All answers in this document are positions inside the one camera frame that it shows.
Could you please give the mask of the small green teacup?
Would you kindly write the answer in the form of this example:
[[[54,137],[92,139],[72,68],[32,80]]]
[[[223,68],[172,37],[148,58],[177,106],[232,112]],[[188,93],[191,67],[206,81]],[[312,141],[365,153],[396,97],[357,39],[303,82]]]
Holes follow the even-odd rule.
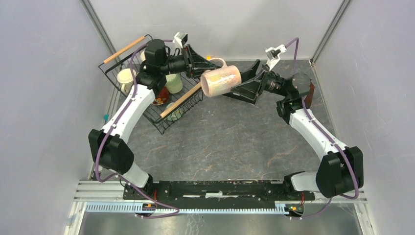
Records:
[[[175,122],[179,120],[183,114],[184,114],[183,109],[180,106],[178,106],[171,114],[167,116],[167,120],[171,122]]]

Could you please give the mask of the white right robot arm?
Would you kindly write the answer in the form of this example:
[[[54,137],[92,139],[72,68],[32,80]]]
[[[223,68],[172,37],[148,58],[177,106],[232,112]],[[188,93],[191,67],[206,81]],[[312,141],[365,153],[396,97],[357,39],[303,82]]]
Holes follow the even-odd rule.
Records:
[[[263,91],[283,97],[277,101],[277,113],[312,147],[320,159],[316,172],[296,172],[285,176],[283,195],[297,199],[303,191],[319,192],[326,198],[342,196],[357,199],[364,185],[363,152],[357,146],[349,147],[331,134],[306,107],[310,94],[310,77],[296,72],[283,78],[267,65],[255,63],[241,72],[242,82],[231,88],[231,94],[255,101]]]

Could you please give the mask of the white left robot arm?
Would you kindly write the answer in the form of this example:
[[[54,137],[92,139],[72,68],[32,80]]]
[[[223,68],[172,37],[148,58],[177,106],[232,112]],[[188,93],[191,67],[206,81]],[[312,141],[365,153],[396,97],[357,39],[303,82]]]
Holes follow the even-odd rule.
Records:
[[[130,56],[127,73],[133,86],[116,114],[100,129],[88,135],[94,172],[99,182],[118,176],[135,187],[141,199],[154,193],[152,177],[134,162],[134,154],[127,143],[133,128],[145,110],[166,84],[166,76],[185,73],[200,78],[205,71],[219,66],[196,53],[191,45],[184,45],[178,55],[171,55],[167,40],[153,39],[136,49]]]

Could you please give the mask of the pink iridescent mug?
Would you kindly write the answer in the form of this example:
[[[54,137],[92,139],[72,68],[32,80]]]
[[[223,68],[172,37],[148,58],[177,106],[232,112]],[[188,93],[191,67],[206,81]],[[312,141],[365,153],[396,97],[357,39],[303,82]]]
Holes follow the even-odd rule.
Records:
[[[208,97],[229,93],[231,88],[242,83],[239,69],[235,65],[228,66],[222,58],[210,58],[210,62],[219,62],[220,68],[207,70],[201,75],[201,88]]]

